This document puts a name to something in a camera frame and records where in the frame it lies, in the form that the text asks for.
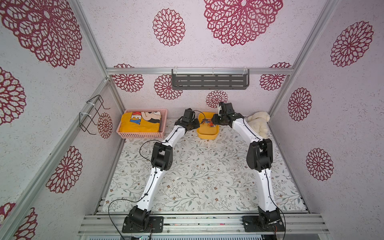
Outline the yellow plastic storage box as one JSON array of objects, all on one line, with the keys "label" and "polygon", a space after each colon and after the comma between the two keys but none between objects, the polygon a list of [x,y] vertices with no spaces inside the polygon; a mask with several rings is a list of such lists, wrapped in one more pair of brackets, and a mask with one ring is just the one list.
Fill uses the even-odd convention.
[{"label": "yellow plastic storage box", "polygon": [[197,129],[198,137],[202,140],[214,140],[219,135],[219,126],[212,123],[212,117],[215,113],[199,113],[200,127]]}]

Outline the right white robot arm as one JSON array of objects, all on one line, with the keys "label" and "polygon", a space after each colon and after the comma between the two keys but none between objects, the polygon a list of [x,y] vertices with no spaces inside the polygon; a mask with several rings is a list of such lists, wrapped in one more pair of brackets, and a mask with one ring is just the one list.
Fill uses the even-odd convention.
[{"label": "right white robot arm", "polygon": [[245,117],[236,113],[231,103],[220,102],[218,113],[212,118],[213,124],[229,126],[249,145],[246,161],[255,170],[258,187],[259,219],[256,224],[263,231],[280,232],[285,230],[285,217],[281,214],[273,194],[271,168],[273,163],[273,143],[252,130]]}]

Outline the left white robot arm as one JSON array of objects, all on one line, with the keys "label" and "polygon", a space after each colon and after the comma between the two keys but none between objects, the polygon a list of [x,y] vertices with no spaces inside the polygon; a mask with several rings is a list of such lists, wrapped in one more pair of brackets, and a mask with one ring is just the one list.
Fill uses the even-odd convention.
[{"label": "left white robot arm", "polygon": [[199,127],[200,122],[195,117],[195,112],[191,108],[186,109],[184,115],[175,122],[171,133],[161,142],[154,143],[149,179],[142,196],[129,213],[129,221],[141,230],[145,230],[149,225],[155,195],[161,180],[173,163],[173,148],[188,131]]}]

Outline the white plush toy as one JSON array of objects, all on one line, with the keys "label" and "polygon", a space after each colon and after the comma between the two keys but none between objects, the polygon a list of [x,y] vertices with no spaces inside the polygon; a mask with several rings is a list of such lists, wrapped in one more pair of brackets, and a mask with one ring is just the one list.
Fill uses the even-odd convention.
[{"label": "white plush toy", "polygon": [[270,121],[270,118],[271,117],[267,112],[261,111],[246,117],[245,121],[255,133],[263,139],[266,139],[269,133],[268,122]]}]

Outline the yellow folded cartoon shirt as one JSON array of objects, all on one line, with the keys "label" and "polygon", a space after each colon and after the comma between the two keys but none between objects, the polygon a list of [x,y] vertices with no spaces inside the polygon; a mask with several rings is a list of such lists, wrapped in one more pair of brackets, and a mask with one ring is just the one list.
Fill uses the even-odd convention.
[{"label": "yellow folded cartoon shirt", "polygon": [[122,115],[119,131],[122,133],[157,133],[160,130],[160,112],[127,112]]}]

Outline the grey wall shelf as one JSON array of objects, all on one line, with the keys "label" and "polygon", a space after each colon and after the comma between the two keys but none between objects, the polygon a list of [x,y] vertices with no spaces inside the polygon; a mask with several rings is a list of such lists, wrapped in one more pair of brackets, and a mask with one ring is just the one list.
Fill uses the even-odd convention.
[{"label": "grey wall shelf", "polygon": [[178,74],[172,70],[174,90],[246,90],[250,85],[250,71],[241,74]]}]

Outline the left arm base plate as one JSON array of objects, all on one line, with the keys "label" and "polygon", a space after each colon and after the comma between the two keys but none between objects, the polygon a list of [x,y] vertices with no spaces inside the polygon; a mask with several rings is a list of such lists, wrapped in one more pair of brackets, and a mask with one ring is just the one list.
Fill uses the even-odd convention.
[{"label": "left arm base plate", "polygon": [[124,220],[122,233],[162,233],[164,217],[145,217],[143,221],[133,220],[127,216]]}]

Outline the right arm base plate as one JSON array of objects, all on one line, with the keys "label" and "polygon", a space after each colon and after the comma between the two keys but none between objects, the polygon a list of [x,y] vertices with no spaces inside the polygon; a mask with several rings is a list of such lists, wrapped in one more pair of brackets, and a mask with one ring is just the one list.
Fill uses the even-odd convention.
[{"label": "right arm base plate", "polygon": [[262,217],[259,216],[242,216],[243,226],[245,232],[284,232],[286,230],[282,220],[278,220],[272,223],[267,223]]}]

